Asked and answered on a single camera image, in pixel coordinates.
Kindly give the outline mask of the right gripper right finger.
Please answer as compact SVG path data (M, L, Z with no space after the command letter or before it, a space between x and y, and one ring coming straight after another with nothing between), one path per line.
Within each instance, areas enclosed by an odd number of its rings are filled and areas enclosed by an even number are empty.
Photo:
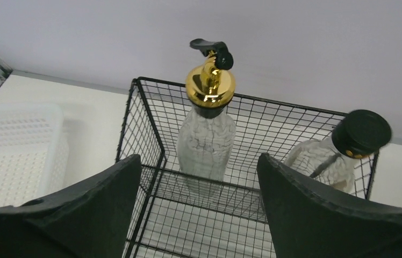
M402 257L402 207L336 190L267 153L257 175L278 257Z

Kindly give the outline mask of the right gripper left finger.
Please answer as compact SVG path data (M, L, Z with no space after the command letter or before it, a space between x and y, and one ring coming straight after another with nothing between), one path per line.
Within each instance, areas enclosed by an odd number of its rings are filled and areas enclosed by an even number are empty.
M133 154L50 195L0 207L0 257L121 257L141 171Z

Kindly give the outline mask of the dark sauce bottle black cap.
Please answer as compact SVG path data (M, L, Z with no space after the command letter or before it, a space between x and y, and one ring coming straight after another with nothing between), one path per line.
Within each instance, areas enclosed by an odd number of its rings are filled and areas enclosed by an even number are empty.
M355 185L355 166L375 154L392 138L390 124L370 110L349 112L323 140L307 140L294 146L284 164L337 190L350 193Z

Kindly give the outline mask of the glass bottle gold pourer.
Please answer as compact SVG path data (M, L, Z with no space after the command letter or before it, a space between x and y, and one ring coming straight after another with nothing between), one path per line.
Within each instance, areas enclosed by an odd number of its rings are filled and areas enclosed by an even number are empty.
M186 95L191 110L177 139L177 158L189 192L196 197L212 197L223 181L236 133L236 123L225 108L233 99L236 81L230 69L233 56L222 41L201 38L190 47L205 57L202 65L188 73Z

